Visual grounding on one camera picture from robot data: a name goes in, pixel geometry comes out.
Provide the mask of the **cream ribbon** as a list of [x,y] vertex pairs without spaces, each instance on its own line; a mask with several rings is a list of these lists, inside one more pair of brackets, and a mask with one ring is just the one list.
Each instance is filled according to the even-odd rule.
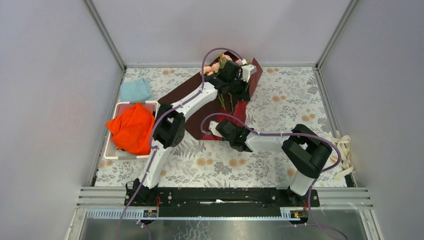
[[341,138],[326,136],[324,138],[332,142],[341,154],[341,161],[338,165],[342,168],[342,171],[337,173],[333,179],[338,182],[347,175],[355,173],[356,168],[352,162],[351,136],[343,135]]

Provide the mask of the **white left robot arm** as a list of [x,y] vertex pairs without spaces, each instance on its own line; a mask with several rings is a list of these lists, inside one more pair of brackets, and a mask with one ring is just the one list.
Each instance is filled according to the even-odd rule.
[[142,205],[154,202],[152,189],[159,183],[160,172],[171,150],[185,136],[186,120],[219,95],[231,95],[241,102],[250,101],[250,79],[256,72],[257,67],[244,59],[240,63],[227,61],[218,73],[202,74],[201,83],[187,96],[172,104],[160,105],[150,137],[152,151],[138,178],[141,188],[135,197]]

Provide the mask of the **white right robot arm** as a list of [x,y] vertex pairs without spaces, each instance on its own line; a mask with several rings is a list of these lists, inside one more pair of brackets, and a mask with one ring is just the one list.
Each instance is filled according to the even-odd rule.
[[212,121],[209,130],[239,152],[285,153],[297,169],[286,193],[287,201],[293,206],[299,206],[307,199],[310,186],[320,176],[332,153],[329,141],[303,124],[297,124],[287,133],[255,132],[224,119]]

